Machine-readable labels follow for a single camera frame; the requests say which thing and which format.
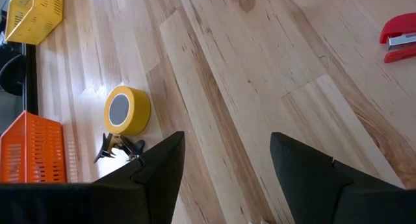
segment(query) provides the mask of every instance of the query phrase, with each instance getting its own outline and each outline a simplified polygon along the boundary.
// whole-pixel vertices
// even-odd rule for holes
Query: stapler
[[[392,51],[384,57],[385,63],[416,56],[416,13],[390,19],[380,35],[380,43]]]

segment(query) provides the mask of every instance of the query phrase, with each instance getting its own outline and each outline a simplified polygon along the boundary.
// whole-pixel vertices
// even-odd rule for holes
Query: hardwood floor
[[[174,223],[293,223],[269,153],[280,131],[416,188],[415,59],[384,64],[379,33],[415,0],[65,0],[37,48],[40,114],[64,126],[68,179],[93,164],[107,95],[145,90],[135,139],[185,131]]]

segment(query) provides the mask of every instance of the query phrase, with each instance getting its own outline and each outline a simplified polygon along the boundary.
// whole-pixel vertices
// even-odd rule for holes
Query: orange basket
[[[1,136],[0,182],[66,182],[61,124],[23,111]]]

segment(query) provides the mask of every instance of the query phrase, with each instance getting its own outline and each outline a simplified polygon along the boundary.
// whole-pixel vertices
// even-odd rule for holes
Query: yellow basket
[[[63,0],[10,0],[6,41],[38,45],[62,21]]]

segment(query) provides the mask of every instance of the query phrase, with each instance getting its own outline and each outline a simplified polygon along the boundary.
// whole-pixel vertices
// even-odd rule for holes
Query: tape roll
[[[107,98],[104,122],[113,134],[138,134],[146,128],[149,118],[150,100],[142,90],[119,86]]]

